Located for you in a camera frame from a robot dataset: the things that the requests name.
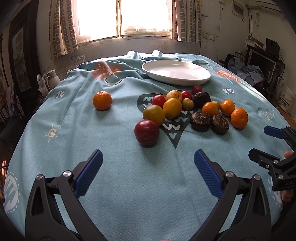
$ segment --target bucket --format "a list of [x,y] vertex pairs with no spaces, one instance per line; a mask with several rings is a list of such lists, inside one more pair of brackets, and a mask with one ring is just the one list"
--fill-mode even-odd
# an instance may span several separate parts
[[286,112],[289,113],[295,103],[296,95],[283,85],[281,94],[279,96],[278,105]]

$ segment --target finger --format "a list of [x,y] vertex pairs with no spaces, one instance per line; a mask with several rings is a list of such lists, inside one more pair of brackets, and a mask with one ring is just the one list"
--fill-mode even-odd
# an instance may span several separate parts
[[284,156],[285,156],[285,158],[288,158],[289,156],[292,156],[293,154],[294,154],[294,152],[292,152],[292,151],[286,151]]
[[283,201],[283,202],[290,202],[290,201],[291,201],[291,198],[286,198],[286,197],[285,197],[285,198],[282,198],[282,201]]
[[294,191],[293,190],[284,190],[281,191],[281,199],[284,202],[290,202],[291,198],[294,196]]
[[285,196],[287,198],[292,198],[294,196],[294,191],[293,190],[287,190]]

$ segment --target wall outlet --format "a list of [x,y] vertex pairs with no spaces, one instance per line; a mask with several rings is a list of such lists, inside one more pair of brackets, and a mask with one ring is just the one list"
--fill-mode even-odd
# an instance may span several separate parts
[[205,39],[215,40],[215,34],[213,33],[202,32],[202,37]]

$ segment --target tangerine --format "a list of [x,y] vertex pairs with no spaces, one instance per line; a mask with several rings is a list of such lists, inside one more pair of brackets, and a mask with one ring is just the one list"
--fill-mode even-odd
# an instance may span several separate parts
[[231,113],[235,109],[235,104],[232,100],[225,100],[221,103],[221,112],[225,116],[231,116]]
[[112,97],[107,91],[100,91],[94,95],[93,105],[97,110],[107,110],[112,104]]
[[217,115],[218,108],[213,102],[207,102],[202,107],[202,113],[208,114],[209,116]]
[[237,129],[243,129],[247,125],[248,119],[248,113],[243,108],[236,108],[230,116],[232,125]]

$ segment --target striped curtain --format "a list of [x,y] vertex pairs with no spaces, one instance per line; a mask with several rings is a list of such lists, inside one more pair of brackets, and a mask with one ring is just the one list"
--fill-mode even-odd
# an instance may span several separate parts
[[71,0],[52,0],[49,11],[49,43],[52,59],[78,50]]
[[202,24],[199,0],[173,1],[172,39],[202,44]]

